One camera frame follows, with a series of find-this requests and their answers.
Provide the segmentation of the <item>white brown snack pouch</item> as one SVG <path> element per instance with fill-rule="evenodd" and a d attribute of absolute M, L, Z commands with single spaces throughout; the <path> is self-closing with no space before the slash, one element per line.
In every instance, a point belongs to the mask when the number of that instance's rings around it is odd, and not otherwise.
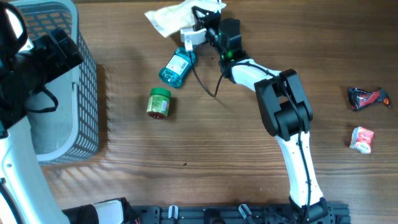
<path fill-rule="evenodd" d="M 168 38 L 181 28 L 195 24 L 192 12 L 193 6 L 198 6 L 211 12 L 221 12 L 226 7 L 226 4 L 216 0 L 185 0 L 174 6 L 163 7 L 156 11 L 147 11 L 144 15 L 158 33 L 164 38 Z"/>

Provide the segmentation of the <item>blue mouthwash bottle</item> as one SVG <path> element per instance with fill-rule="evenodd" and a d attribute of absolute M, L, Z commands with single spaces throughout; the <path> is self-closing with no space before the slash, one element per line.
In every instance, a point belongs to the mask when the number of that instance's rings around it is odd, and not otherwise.
<path fill-rule="evenodd" d="M 176 49 L 168 64 L 159 72 L 159 78 L 166 84 L 180 88 L 189 71 L 196 64 L 196 55 L 184 47 Z"/>

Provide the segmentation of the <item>green lid spice jar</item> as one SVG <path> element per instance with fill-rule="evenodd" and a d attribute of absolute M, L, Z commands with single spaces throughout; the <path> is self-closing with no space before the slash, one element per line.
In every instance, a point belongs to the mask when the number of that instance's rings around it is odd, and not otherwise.
<path fill-rule="evenodd" d="M 165 88 L 151 89 L 147 105 L 147 115 L 155 119 L 165 119 L 169 113 L 172 94 Z"/>

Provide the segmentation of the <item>red black small packet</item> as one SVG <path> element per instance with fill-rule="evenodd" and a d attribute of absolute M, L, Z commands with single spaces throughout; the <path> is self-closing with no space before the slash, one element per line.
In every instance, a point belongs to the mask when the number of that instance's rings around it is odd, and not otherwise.
<path fill-rule="evenodd" d="M 366 91 L 359 88 L 348 88 L 348 100 L 353 111 L 361 110 L 375 103 L 391 106 L 390 98 L 383 89 Z"/>

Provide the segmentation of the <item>red white small box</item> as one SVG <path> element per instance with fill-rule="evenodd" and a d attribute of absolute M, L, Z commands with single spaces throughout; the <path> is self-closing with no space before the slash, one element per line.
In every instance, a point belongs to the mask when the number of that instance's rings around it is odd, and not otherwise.
<path fill-rule="evenodd" d="M 373 131 L 358 126 L 353 130 L 349 147 L 362 154 L 370 154 L 373 136 Z"/>

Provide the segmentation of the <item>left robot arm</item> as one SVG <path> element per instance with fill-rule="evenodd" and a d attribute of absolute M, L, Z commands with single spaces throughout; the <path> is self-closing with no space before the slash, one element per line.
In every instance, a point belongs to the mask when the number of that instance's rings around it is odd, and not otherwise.
<path fill-rule="evenodd" d="M 34 152 L 26 103 L 45 93 L 53 107 L 56 97 L 45 85 L 83 62 L 76 43 L 61 28 L 28 41 L 23 15 L 15 5 L 1 2 L 1 209 L 3 220 L 16 223 L 141 223 L 142 218 L 124 198 L 61 210 Z"/>

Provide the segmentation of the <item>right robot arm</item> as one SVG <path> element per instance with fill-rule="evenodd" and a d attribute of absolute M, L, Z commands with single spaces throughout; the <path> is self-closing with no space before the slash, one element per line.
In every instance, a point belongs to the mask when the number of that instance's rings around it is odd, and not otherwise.
<path fill-rule="evenodd" d="M 204 33 L 219 54 L 221 77 L 250 88 L 266 131 L 278 142 L 290 182 L 290 206 L 295 223 L 316 223 L 329 217 L 310 153 L 313 110 L 298 73 L 271 70 L 257 64 L 243 50 L 240 21 L 222 19 L 219 12 L 192 7 L 195 31 Z"/>

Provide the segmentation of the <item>grey plastic mesh basket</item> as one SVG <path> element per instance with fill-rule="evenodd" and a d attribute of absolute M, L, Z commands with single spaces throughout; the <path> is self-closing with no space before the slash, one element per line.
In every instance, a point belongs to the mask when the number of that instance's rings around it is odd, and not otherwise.
<path fill-rule="evenodd" d="M 24 15 L 30 40 L 59 27 L 76 43 L 83 62 L 46 84 L 58 100 L 54 112 L 39 113 L 53 106 L 44 93 L 28 102 L 27 115 L 37 160 L 43 166 L 84 161 L 99 150 L 96 63 L 79 29 L 78 9 L 72 1 L 14 1 Z"/>

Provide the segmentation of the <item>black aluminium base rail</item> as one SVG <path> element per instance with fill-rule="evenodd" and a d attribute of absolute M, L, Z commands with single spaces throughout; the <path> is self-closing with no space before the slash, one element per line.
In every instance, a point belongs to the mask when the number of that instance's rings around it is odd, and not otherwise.
<path fill-rule="evenodd" d="M 211 223 L 257 223 L 283 224 L 302 223 L 297 211 L 289 204 L 268 204 L 264 206 L 218 206 L 218 207 L 169 207 L 133 206 L 131 223 L 155 224 L 211 224 Z M 310 223 L 351 224 L 347 204 L 327 203 L 316 206 L 308 214 Z"/>

